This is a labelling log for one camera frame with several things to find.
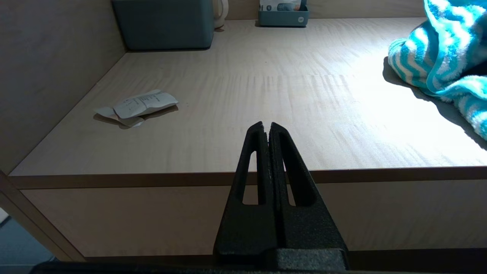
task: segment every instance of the gray tray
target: gray tray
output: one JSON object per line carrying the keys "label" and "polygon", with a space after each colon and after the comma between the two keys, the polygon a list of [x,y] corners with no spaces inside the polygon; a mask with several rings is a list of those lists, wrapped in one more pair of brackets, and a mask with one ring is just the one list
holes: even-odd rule
{"label": "gray tray", "polygon": [[259,11],[259,25],[262,27],[305,27],[308,18],[306,6],[299,11]]}

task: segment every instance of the gray container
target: gray container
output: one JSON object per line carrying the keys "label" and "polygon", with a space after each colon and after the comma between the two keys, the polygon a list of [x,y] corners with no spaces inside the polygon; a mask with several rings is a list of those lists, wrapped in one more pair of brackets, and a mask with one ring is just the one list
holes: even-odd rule
{"label": "gray container", "polygon": [[209,48],[212,0],[112,0],[130,50]]}
{"label": "gray container", "polygon": [[306,6],[299,11],[259,11],[259,25],[262,27],[305,27],[308,19]]}

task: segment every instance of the blue striped towel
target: blue striped towel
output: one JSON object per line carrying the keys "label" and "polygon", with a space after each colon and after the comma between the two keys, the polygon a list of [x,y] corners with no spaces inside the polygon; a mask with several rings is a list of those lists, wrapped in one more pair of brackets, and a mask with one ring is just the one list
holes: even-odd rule
{"label": "blue striped towel", "polygon": [[487,60],[487,0],[425,0],[428,20],[389,47],[403,81],[451,102],[487,140],[487,77],[462,76]]}

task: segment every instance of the black clamp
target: black clamp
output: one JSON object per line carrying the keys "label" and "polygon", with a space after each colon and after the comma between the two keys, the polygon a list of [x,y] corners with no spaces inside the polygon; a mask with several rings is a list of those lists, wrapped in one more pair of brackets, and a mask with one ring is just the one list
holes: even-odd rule
{"label": "black clamp", "polygon": [[[258,205],[242,203],[250,155],[257,152]],[[288,199],[286,174],[296,206]],[[215,240],[221,265],[272,270],[348,270],[347,247],[289,132],[262,122],[247,130]]]}

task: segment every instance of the white kettle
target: white kettle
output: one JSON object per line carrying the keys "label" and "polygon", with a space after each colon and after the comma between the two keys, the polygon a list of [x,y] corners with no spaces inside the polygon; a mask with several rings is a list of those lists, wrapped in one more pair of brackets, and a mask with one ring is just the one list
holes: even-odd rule
{"label": "white kettle", "polygon": [[213,16],[215,18],[215,28],[221,28],[225,24],[228,15],[228,0],[213,0]]}

